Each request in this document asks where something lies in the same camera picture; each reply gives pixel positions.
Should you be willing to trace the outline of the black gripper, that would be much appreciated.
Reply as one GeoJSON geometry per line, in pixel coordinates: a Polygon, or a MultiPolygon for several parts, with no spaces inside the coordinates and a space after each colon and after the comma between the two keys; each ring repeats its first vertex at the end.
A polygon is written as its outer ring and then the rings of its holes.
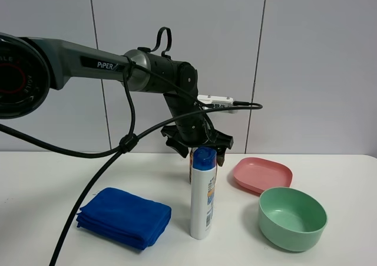
{"type": "Polygon", "coordinates": [[[186,158],[189,148],[210,147],[217,151],[216,162],[222,167],[226,149],[233,146],[233,137],[216,129],[206,128],[179,128],[176,125],[164,126],[161,134],[167,138],[166,145],[175,150],[182,158],[186,158]]]}

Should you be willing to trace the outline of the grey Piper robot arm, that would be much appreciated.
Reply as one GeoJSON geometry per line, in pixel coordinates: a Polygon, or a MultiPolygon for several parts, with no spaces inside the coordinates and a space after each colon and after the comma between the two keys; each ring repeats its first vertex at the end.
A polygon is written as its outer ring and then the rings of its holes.
{"type": "Polygon", "coordinates": [[[223,165],[233,138],[200,113],[198,73],[190,63],[145,48],[116,55],[64,40],[1,35],[2,119],[30,114],[72,77],[115,80],[130,91],[162,94],[175,119],[161,131],[167,146],[182,157],[191,147],[210,147],[223,165]]]}

